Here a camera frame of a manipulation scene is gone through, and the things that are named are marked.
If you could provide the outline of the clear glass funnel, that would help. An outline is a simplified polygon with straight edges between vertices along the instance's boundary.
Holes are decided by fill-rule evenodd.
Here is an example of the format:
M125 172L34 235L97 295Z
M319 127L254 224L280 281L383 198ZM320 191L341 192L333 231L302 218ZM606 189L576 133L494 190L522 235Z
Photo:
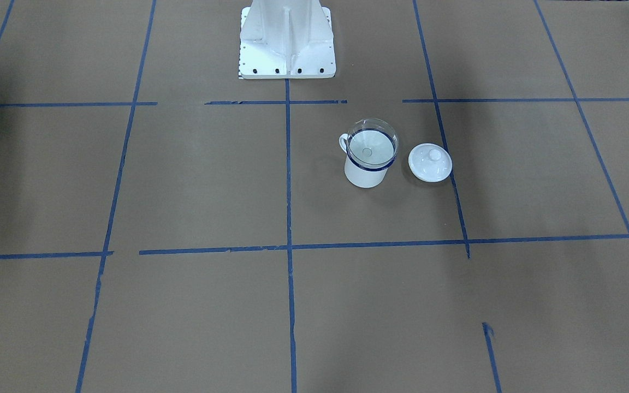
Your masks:
M377 118L365 118L342 134L339 144L355 166L365 171L382 171L397 158L399 135L391 124Z

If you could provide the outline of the white enamel cup blue rim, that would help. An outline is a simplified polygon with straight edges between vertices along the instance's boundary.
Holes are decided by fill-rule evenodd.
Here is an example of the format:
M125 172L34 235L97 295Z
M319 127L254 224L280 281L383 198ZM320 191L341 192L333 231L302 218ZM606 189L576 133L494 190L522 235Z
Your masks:
M347 157L345 161L344 173L348 181L355 186L360 188L372 188L376 187L383 181L388 169L389 168L386 168L382 171L365 171L364 169L355 166Z

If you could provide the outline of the white ceramic lid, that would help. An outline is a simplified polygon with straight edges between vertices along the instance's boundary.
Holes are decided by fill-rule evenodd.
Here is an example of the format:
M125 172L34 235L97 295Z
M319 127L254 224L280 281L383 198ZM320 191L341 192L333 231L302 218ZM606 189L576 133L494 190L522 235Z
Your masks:
M407 163L412 174L424 182L444 181L453 170L450 154L435 144L415 146L408 155Z

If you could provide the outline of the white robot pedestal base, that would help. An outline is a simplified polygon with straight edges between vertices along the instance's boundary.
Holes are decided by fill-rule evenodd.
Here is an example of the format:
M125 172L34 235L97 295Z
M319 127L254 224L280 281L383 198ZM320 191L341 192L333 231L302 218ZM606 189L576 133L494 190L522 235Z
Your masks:
M239 78L333 78L336 72L332 14L320 1L253 1L241 10Z

